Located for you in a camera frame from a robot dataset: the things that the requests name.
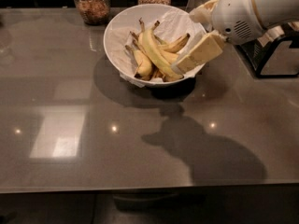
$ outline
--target white bowl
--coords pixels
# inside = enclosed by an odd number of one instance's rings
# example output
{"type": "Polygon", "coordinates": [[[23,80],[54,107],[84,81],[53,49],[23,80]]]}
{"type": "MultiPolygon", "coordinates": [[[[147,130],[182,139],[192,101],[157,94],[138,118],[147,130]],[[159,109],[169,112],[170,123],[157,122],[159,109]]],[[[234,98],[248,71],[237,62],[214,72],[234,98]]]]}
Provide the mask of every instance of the white bowl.
{"type": "Polygon", "coordinates": [[[189,13],[177,7],[146,4],[127,8],[111,20],[104,33],[106,55],[115,68],[119,70],[120,76],[138,87],[166,87],[187,78],[195,77],[204,66],[203,64],[184,74],[183,79],[172,82],[162,82],[161,80],[144,81],[134,77],[136,65],[132,55],[128,53],[124,46],[132,42],[130,31],[136,33],[140,31],[140,18],[142,18],[146,27],[159,20],[161,24],[155,30],[155,34],[165,40],[171,41],[189,33],[191,38],[183,50],[188,48],[188,44],[195,35],[206,33],[205,28],[200,23],[194,23],[190,19],[189,13]]]}

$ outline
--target table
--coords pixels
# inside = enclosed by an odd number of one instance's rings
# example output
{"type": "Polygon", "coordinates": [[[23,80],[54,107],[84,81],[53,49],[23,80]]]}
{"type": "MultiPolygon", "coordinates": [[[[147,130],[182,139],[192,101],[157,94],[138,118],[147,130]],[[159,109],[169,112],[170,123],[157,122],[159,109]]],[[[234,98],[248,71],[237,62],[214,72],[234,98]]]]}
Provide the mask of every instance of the table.
{"type": "Polygon", "coordinates": [[[227,46],[140,89],[74,8],[0,14],[0,193],[298,183],[298,79],[257,79],[227,46]]]}

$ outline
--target black object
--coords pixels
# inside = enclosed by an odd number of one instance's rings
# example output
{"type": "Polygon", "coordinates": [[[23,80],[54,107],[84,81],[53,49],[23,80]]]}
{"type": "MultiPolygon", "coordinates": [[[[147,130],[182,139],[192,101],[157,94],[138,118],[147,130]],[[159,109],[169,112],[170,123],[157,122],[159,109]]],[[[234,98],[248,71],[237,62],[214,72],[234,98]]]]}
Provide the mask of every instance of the black object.
{"type": "Polygon", "coordinates": [[[269,41],[266,45],[261,44],[259,39],[256,39],[243,45],[236,46],[247,58],[255,76],[258,78],[298,77],[299,75],[299,59],[297,60],[298,68],[295,72],[290,74],[263,74],[263,69],[267,65],[267,62],[281,43],[291,41],[291,44],[289,45],[290,56],[294,55],[292,54],[292,49],[298,49],[299,52],[299,32],[294,31],[288,24],[283,24],[281,28],[284,31],[284,35],[279,36],[274,41],[269,41]]]}

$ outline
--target countertop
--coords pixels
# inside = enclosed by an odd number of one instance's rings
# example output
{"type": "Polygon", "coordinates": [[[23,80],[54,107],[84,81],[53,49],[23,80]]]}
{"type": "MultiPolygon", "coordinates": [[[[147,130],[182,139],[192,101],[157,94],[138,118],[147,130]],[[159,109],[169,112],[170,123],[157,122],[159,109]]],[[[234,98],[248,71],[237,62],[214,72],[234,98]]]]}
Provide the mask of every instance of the countertop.
{"type": "Polygon", "coordinates": [[[195,79],[140,89],[74,8],[0,21],[1,193],[298,183],[297,78],[257,79],[227,46],[195,79]]]}

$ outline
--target bunch of bananas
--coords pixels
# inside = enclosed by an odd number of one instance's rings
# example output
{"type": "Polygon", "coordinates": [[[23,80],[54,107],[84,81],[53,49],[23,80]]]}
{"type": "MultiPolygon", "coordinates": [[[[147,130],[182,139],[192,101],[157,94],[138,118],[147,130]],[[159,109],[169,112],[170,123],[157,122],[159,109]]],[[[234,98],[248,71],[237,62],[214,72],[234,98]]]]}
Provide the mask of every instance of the bunch of bananas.
{"type": "Polygon", "coordinates": [[[142,80],[151,80],[160,77],[164,82],[175,81],[183,78],[171,68],[171,64],[178,58],[178,52],[182,50],[190,35],[186,33],[178,39],[167,42],[154,33],[160,22],[146,29],[142,19],[139,20],[141,31],[139,34],[131,32],[133,45],[126,45],[137,63],[135,77],[142,80]]]}

